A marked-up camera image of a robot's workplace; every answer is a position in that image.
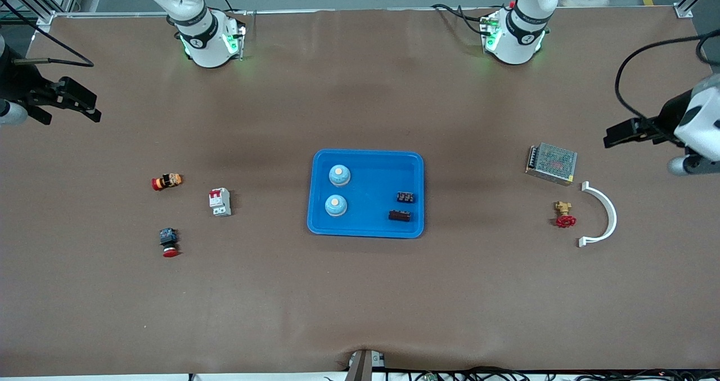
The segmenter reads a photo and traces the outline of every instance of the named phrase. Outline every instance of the blue tray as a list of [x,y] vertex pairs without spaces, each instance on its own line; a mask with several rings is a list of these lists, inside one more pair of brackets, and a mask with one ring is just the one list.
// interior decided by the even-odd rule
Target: blue tray
[[[335,187],[327,178],[334,165],[350,170],[350,182]],[[313,159],[308,228],[319,235],[399,237],[412,239],[425,229],[425,163],[414,152],[323,149]],[[411,192],[415,202],[398,202],[399,191]],[[348,202],[340,217],[325,210],[327,197],[339,194]],[[391,209],[408,211],[411,221],[388,219]]]

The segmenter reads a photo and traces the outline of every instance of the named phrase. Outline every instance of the metal power supply unit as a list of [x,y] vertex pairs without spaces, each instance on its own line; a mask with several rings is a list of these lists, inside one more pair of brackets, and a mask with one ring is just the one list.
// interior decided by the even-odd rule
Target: metal power supply unit
[[530,147],[525,173],[569,186],[573,183],[576,160],[578,160],[578,153],[541,143],[538,146]]

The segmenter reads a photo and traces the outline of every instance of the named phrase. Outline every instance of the black terminal block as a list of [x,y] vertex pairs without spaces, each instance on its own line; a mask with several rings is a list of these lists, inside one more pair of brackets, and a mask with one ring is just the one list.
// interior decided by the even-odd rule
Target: black terminal block
[[394,209],[390,211],[388,215],[388,219],[393,221],[403,221],[403,222],[409,222],[410,221],[410,213],[408,211],[395,211]]
[[409,204],[412,204],[412,202],[415,202],[415,197],[412,196],[412,193],[398,193],[398,202],[407,202]]

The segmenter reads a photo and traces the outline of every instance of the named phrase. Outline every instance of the table surface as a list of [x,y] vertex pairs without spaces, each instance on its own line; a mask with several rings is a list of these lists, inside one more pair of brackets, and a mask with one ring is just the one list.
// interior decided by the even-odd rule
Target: table surface
[[[720,366],[718,176],[669,175],[671,145],[602,147],[631,116],[613,93],[622,59],[691,20],[560,9],[522,66],[446,12],[247,21],[247,58],[216,70],[164,19],[53,22],[96,66],[39,68],[92,89],[103,117],[53,110],[49,127],[0,132],[0,375],[337,370],[358,348],[427,370]],[[44,38],[31,55],[71,57]],[[706,75],[693,43],[656,48],[623,92],[655,115]],[[578,185],[524,174],[540,142],[578,152]],[[327,147],[420,153],[424,234],[309,232]],[[154,192],[162,173],[184,183]],[[586,180],[619,223],[580,249],[606,225]],[[208,207],[219,186],[232,217]],[[559,200],[577,226],[552,226]],[[165,227],[182,256],[161,256]]]

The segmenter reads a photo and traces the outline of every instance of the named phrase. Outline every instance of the red valve knob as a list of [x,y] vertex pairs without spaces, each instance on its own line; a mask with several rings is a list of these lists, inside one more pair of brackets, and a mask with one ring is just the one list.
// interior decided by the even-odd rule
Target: red valve knob
[[573,215],[562,215],[555,220],[555,224],[558,227],[571,227],[577,223],[578,220]]

